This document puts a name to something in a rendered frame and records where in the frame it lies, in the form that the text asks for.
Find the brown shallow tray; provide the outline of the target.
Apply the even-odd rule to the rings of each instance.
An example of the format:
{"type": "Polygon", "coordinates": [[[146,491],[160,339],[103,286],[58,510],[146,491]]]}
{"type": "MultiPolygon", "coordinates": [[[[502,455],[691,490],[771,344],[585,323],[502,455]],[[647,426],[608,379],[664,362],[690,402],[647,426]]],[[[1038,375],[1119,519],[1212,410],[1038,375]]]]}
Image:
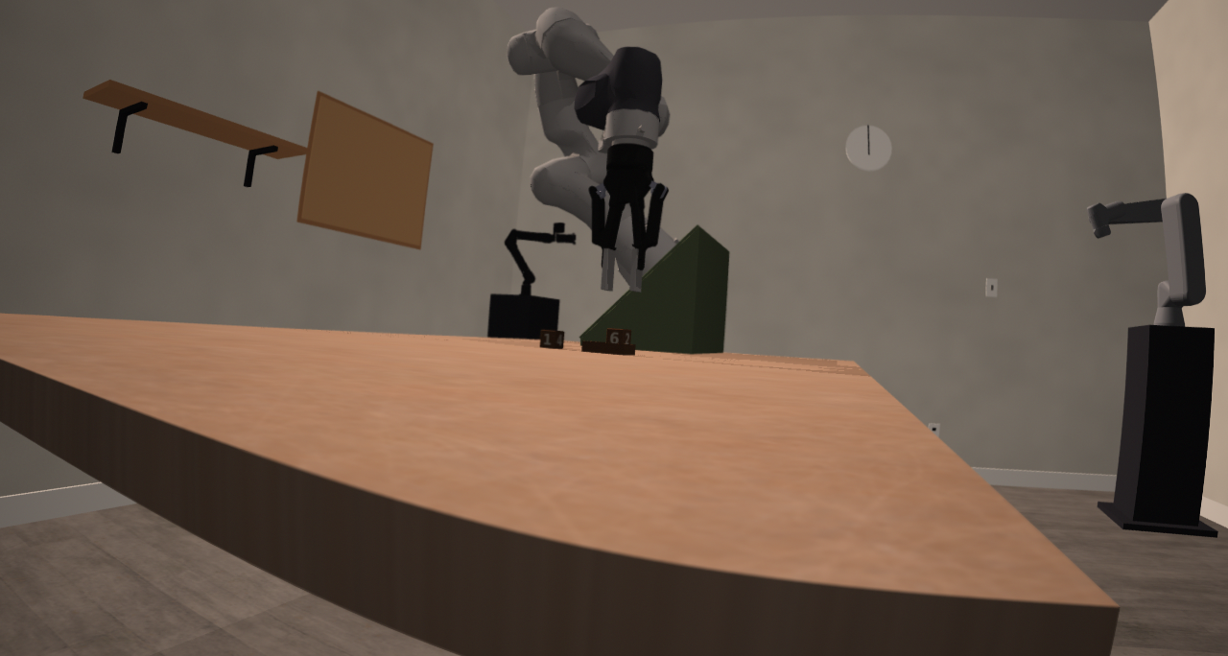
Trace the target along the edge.
{"type": "Polygon", "coordinates": [[[635,355],[636,344],[608,344],[608,342],[582,342],[580,353],[603,353],[613,355],[635,355]]]}

